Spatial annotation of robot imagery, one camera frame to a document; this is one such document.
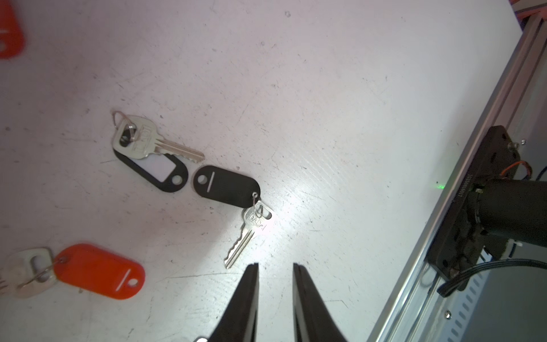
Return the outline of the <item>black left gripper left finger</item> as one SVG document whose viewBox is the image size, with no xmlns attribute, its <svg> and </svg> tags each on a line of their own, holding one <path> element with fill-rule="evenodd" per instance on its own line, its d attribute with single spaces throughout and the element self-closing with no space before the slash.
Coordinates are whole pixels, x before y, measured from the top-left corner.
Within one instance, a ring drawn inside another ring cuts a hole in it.
<svg viewBox="0 0 547 342">
<path fill-rule="evenodd" d="M 259 303 L 259 264 L 246 267 L 240 282 L 208 342 L 256 340 Z"/>
</svg>

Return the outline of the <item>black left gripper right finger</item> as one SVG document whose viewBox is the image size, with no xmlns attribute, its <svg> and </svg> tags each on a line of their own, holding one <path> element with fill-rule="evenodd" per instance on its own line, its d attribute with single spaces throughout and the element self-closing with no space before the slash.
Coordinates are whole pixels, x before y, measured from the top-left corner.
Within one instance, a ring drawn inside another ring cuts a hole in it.
<svg viewBox="0 0 547 342">
<path fill-rule="evenodd" d="M 293 264 L 295 341 L 346 341 L 305 266 Z"/>
</svg>

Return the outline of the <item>key with black white tag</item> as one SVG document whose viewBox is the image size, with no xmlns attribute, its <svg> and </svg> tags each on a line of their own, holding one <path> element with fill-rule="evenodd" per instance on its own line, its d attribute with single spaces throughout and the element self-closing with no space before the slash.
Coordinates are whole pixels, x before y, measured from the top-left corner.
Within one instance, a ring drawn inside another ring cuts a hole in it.
<svg viewBox="0 0 547 342">
<path fill-rule="evenodd" d="M 164 138 L 150 119 L 113 111 L 115 156 L 163 192 L 174 193 L 187 183 L 189 172 L 180 158 L 202 162 L 205 155 Z"/>
</svg>

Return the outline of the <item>key with red tag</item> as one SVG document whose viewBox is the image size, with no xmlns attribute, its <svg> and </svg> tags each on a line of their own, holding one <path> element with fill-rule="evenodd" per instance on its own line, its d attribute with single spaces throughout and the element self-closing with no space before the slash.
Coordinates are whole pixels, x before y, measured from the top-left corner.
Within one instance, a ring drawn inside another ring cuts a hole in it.
<svg viewBox="0 0 547 342">
<path fill-rule="evenodd" d="M 1 268 L 1 294 L 27 299 L 61 282 L 125 300 L 142 289 L 145 277 L 145 269 L 137 262 L 95 245 L 76 244 L 57 255 L 40 247 L 7 257 Z"/>
<path fill-rule="evenodd" d="M 24 33 L 14 7 L 9 0 L 1 0 L 1 59 L 18 56 L 25 47 Z"/>
</svg>

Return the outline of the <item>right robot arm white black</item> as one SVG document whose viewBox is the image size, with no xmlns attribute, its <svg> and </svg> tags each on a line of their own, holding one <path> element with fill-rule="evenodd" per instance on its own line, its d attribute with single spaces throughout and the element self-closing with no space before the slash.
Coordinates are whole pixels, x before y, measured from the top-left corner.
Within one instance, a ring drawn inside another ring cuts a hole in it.
<svg viewBox="0 0 547 342">
<path fill-rule="evenodd" d="M 546 246 L 546 183 L 492 179 L 470 192 L 467 214 L 484 235 Z"/>
</svg>

